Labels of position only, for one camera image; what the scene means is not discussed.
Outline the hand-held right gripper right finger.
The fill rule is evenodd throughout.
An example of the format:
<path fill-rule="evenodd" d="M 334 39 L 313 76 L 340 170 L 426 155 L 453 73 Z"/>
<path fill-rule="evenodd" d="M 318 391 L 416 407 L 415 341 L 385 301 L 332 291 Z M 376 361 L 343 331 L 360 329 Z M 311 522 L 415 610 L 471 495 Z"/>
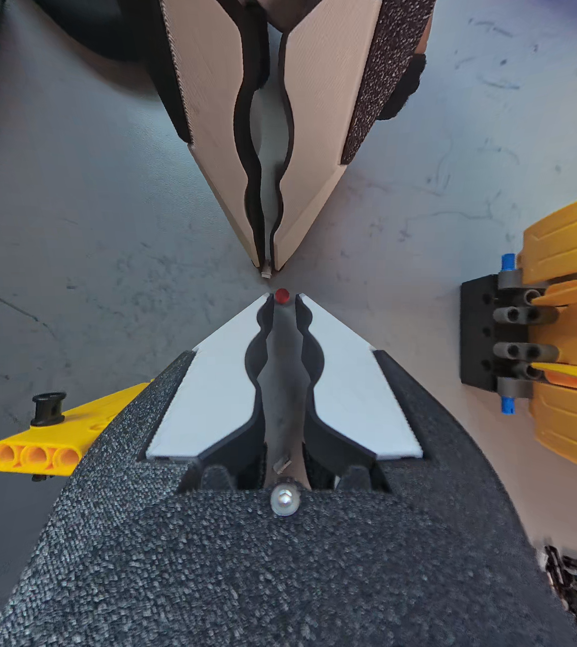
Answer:
<path fill-rule="evenodd" d="M 302 454 L 311 488 L 336 488 L 349 470 L 388 488 L 382 463 L 424 458 L 395 392 L 395 361 L 305 294 L 295 297 L 300 359 L 309 376 Z"/>

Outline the person's left hand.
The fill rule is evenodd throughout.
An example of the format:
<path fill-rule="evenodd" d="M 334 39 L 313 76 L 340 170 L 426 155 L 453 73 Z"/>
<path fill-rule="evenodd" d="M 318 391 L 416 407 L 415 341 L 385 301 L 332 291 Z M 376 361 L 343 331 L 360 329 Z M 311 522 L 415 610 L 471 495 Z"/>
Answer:
<path fill-rule="evenodd" d="M 419 88 L 421 76 L 426 66 L 425 49 L 426 45 L 424 44 L 417 46 L 406 70 L 377 116 L 377 121 L 386 121 L 396 117 L 411 95 Z"/>

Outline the black lego pin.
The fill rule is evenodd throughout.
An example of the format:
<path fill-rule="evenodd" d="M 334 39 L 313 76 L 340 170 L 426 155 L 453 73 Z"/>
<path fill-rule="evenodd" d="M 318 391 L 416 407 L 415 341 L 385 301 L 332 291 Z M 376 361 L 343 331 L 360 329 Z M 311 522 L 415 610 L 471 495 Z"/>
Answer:
<path fill-rule="evenodd" d="M 64 422 L 65 415 L 62 410 L 62 403 L 67 397 L 66 392 L 46 392 L 33 396 L 34 417 L 31 419 L 31 427 L 46 427 L 59 425 Z"/>

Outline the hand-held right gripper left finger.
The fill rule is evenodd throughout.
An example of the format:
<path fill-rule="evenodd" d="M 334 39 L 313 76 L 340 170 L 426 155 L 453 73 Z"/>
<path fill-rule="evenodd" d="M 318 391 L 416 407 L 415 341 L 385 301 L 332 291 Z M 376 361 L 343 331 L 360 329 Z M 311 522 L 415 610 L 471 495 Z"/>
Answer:
<path fill-rule="evenodd" d="M 198 479 L 221 466 L 236 488 L 262 488 L 267 443 L 259 376 L 268 361 L 275 301 L 267 292 L 190 352 L 146 444 L 146 460 L 186 463 Z"/>

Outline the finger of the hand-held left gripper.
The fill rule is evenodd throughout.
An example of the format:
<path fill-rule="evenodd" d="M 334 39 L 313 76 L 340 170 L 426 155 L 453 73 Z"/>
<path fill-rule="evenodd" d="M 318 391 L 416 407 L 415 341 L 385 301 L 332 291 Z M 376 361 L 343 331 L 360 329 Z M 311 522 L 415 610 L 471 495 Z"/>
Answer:
<path fill-rule="evenodd" d="M 258 269 L 264 264 L 262 170 L 251 108 L 260 47 L 240 1 L 162 1 L 188 144 L 228 222 Z"/>
<path fill-rule="evenodd" d="M 279 181 L 281 219 L 273 240 L 279 271 L 302 243 L 345 173 L 343 148 L 381 1 L 311 1 L 283 37 L 292 128 Z"/>

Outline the yellow lego vehicle model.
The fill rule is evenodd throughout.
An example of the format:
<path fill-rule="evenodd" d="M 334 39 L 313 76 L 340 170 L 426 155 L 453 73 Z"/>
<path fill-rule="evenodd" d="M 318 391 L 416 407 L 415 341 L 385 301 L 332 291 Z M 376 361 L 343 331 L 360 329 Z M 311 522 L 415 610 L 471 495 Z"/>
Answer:
<path fill-rule="evenodd" d="M 523 232 L 501 269 L 460 288 L 461 383 L 528 400 L 535 436 L 577 464 L 577 201 Z"/>

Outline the yellow lego panel piece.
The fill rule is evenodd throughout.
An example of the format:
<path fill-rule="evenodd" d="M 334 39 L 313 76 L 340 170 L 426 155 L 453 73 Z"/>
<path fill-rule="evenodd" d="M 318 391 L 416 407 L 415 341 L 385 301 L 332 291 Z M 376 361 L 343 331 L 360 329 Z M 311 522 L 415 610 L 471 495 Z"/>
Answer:
<path fill-rule="evenodd" d="M 55 425 L 33 426 L 0 440 L 0 472 L 70 476 L 104 429 L 150 382 L 63 412 Z"/>

